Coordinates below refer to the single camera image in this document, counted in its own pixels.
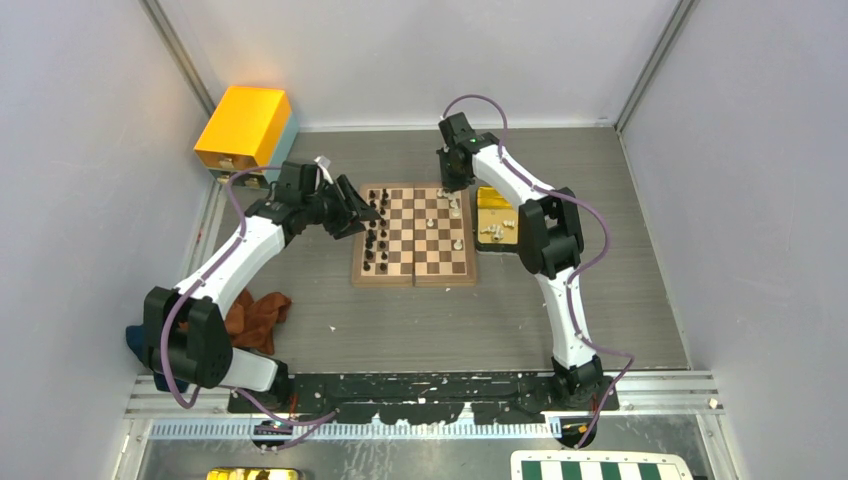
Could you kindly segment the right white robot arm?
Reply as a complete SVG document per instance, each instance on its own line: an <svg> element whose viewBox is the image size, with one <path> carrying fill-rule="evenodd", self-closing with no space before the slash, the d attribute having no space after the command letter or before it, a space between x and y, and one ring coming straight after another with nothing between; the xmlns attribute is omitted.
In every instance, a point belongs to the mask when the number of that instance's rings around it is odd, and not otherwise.
<svg viewBox="0 0 848 480"><path fill-rule="evenodd" d="M553 336L551 388L567 410L582 409L604 374L585 319L577 274L584 238L573 192L555 190L521 166L491 133L478 133L463 113L438 123L442 186L465 189L476 180L493 187L518 214L518 255L537 280Z"/></svg>

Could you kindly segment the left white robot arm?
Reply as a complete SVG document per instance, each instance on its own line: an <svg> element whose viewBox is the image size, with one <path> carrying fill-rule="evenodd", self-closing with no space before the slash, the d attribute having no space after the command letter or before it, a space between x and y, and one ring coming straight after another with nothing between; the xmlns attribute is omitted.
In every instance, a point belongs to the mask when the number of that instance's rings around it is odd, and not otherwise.
<svg viewBox="0 0 848 480"><path fill-rule="evenodd" d="M328 160L284 162L266 197L251 204L229 240L198 270L171 288L155 287L143 306L143 364L165 377L201 388L252 390L269 413L292 397L281 362L233 346L225 315L255 274L311 225L333 238L365 231L380 213Z"/></svg>

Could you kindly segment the wooden chess board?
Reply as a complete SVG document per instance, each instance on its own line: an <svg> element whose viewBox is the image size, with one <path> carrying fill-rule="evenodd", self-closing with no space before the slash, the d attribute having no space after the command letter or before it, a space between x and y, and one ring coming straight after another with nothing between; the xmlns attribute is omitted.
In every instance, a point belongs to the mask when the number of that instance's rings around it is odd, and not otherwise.
<svg viewBox="0 0 848 480"><path fill-rule="evenodd" d="M467 190L444 192L438 183L372 183L360 188L381 219L355 237L352 285L355 287L459 287L477 283L478 268ZM452 218L451 197L462 216ZM434 219L434 228L427 220ZM454 250L456 240L462 250Z"/></svg>

